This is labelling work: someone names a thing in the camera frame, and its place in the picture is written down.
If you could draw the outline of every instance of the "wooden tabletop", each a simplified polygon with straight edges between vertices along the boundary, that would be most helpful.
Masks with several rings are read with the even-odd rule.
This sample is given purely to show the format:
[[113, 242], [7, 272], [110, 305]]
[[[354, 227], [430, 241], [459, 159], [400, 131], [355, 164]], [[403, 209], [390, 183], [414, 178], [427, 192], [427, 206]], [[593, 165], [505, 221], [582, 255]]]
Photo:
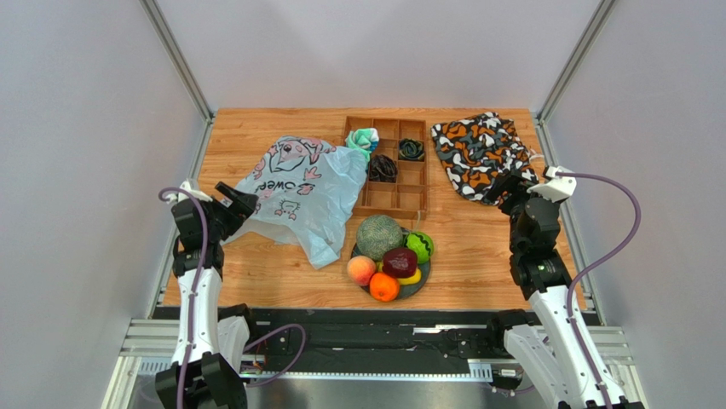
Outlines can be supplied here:
[[[341, 141], [346, 116], [422, 119], [430, 127], [486, 111], [514, 119], [522, 142], [540, 152], [526, 109], [222, 109], [212, 130], [199, 185], [207, 193], [215, 192], [218, 181], [235, 186], [283, 135]], [[429, 151], [434, 152], [432, 140], [427, 143]], [[535, 159], [533, 165], [541, 175], [544, 161]], [[397, 302], [378, 302], [350, 281], [345, 266], [355, 232], [364, 220], [352, 217], [346, 225], [341, 258], [320, 270], [312, 268], [302, 248], [276, 245], [256, 233], [225, 245], [219, 305], [245, 302], [251, 307], [275, 308], [529, 308], [510, 276], [507, 216], [496, 207], [461, 198], [437, 158], [432, 158], [428, 166], [429, 212], [419, 230], [434, 240], [436, 251], [431, 259], [429, 281], [415, 296]], [[410, 220], [398, 222], [405, 228], [415, 224]], [[574, 276], [573, 258], [564, 232], [557, 249]], [[171, 275], [164, 304], [179, 303], [176, 278]]]

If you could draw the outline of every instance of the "light blue plastic bag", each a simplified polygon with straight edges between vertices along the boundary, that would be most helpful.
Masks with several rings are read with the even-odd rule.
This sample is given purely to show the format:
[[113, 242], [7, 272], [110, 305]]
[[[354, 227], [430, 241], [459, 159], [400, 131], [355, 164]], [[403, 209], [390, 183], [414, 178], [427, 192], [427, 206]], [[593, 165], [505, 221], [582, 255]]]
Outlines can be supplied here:
[[279, 244], [300, 245], [314, 268], [335, 262], [345, 222], [363, 184], [366, 155], [314, 138], [283, 136], [237, 184], [259, 196], [255, 214], [231, 238], [259, 233]]

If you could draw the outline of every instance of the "white wall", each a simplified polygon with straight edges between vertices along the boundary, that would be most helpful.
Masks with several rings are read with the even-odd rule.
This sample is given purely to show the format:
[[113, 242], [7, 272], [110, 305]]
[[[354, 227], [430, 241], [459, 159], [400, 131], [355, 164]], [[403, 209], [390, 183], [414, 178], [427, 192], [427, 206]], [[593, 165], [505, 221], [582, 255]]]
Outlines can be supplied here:
[[539, 109], [597, 0], [159, 3], [214, 109]]
[[203, 123], [136, 0], [0, 13], [0, 406], [97, 408]]
[[[550, 121], [562, 165], [641, 201], [641, 231], [594, 277], [653, 408], [726, 401], [724, 20], [719, 1], [619, 2]], [[572, 201], [590, 260], [631, 225], [612, 188], [582, 181]]]

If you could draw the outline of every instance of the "green melon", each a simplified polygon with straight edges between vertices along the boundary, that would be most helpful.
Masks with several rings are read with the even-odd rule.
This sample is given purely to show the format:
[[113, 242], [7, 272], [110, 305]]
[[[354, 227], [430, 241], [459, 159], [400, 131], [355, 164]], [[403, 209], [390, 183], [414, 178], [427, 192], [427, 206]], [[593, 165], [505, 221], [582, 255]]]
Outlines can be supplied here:
[[378, 262], [387, 251], [401, 247], [403, 232], [393, 218], [375, 215], [360, 224], [355, 239], [360, 252]]
[[434, 254], [434, 240], [426, 233], [413, 232], [406, 237], [406, 247], [418, 257], [418, 264], [427, 262]]

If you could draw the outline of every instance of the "orange and black fabric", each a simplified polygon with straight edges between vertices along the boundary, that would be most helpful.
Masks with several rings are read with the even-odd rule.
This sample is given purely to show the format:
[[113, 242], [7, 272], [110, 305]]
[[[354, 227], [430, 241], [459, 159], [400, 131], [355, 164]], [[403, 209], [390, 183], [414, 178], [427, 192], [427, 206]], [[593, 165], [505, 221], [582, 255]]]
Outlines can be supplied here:
[[521, 170], [529, 181], [538, 182], [514, 121], [496, 112], [436, 124], [431, 136], [453, 188], [468, 200], [497, 205], [485, 198], [487, 191], [497, 176], [511, 170]]

